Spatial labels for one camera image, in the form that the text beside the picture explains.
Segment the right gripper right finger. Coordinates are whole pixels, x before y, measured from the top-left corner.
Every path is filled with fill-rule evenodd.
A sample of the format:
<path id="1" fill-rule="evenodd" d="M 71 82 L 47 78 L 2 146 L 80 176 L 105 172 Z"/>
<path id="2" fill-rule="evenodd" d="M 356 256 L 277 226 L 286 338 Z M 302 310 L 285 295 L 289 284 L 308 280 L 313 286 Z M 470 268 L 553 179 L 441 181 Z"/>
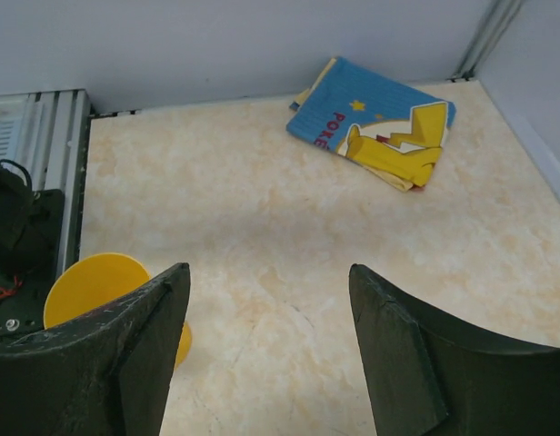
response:
<path id="1" fill-rule="evenodd" d="M 380 435 L 560 435 L 560 348 L 466 322 L 362 264 L 349 296 Z"/>

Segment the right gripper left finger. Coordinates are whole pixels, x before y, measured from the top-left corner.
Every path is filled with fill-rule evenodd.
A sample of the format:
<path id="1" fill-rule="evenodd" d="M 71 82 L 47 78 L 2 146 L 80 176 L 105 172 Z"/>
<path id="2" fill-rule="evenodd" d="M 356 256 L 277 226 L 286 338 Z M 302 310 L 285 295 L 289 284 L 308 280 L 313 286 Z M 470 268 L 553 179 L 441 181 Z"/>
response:
<path id="1" fill-rule="evenodd" d="M 190 296 L 176 263 L 52 329 L 0 343 L 0 435 L 157 435 Z"/>

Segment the orange wine glass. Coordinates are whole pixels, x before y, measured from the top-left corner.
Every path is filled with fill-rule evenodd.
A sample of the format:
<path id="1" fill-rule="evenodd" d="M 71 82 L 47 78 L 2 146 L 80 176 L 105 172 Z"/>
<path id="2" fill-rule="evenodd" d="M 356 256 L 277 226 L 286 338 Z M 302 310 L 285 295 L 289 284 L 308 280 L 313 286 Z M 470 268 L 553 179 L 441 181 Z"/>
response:
<path id="1" fill-rule="evenodd" d="M 151 275 L 136 259 L 99 253 L 72 265 L 45 300 L 43 321 L 49 329 L 107 304 L 147 283 Z"/>

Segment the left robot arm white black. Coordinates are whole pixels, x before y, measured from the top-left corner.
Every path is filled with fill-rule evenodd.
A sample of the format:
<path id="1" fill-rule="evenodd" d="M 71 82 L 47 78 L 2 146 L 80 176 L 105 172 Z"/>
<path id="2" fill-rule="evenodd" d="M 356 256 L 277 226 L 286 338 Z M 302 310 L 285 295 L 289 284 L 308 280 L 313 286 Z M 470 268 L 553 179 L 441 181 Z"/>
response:
<path id="1" fill-rule="evenodd" d="M 0 271 L 25 275 L 53 267 L 65 208 L 59 189 L 36 191 L 30 173 L 0 160 Z"/>

